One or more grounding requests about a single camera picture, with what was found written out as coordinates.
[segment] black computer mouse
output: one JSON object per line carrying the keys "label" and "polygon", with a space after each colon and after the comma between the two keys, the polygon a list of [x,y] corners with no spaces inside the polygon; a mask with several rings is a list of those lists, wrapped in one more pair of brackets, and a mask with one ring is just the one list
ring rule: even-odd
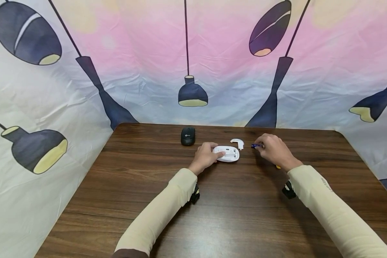
{"label": "black computer mouse", "polygon": [[195,143],[195,129],[193,127],[185,127],[181,132],[181,144],[183,146],[191,146]]}

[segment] printed backdrop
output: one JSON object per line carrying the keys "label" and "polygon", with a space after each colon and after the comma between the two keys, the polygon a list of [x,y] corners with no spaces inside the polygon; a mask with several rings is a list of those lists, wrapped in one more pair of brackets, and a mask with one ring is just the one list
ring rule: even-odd
{"label": "printed backdrop", "polygon": [[0,0],[0,258],[129,122],[336,130],[387,187],[387,0]]}

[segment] white computer mouse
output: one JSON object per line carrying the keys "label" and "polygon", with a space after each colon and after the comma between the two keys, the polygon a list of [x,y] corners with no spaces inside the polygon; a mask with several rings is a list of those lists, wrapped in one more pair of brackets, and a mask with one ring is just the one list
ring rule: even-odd
{"label": "white computer mouse", "polygon": [[232,146],[217,146],[212,150],[212,152],[225,152],[223,157],[217,159],[222,162],[234,162],[239,160],[239,150]]}

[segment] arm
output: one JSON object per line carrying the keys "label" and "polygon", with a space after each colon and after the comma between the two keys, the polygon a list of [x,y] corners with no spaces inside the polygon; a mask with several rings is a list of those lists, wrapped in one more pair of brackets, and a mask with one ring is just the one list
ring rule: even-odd
{"label": "arm", "polygon": [[387,258],[387,245],[312,167],[304,166],[283,141],[264,134],[255,143],[261,156],[288,171],[292,188],[302,203],[315,215],[345,258]]}
{"label": "arm", "polygon": [[112,258],[148,258],[153,244],[169,221],[189,201],[197,175],[216,162],[223,152],[212,153],[217,144],[205,142],[189,168],[180,169],[168,186],[148,204],[119,239]]}

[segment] hand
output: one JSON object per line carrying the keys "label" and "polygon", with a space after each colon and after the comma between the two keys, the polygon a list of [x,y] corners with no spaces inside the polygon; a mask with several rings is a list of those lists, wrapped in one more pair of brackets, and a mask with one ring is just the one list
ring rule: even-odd
{"label": "hand", "polygon": [[205,168],[217,162],[217,158],[221,158],[225,155],[225,152],[212,153],[212,149],[217,146],[218,144],[214,142],[204,142],[198,147],[194,160],[188,169],[195,175],[199,175]]}
{"label": "hand", "polygon": [[303,165],[301,161],[297,160],[294,155],[292,155],[291,151],[278,136],[264,133],[255,140],[255,144],[261,143],[264,145],[264,148],[255,147],[255,149],[259,151],[261,157],[280,166],[287,172]]}

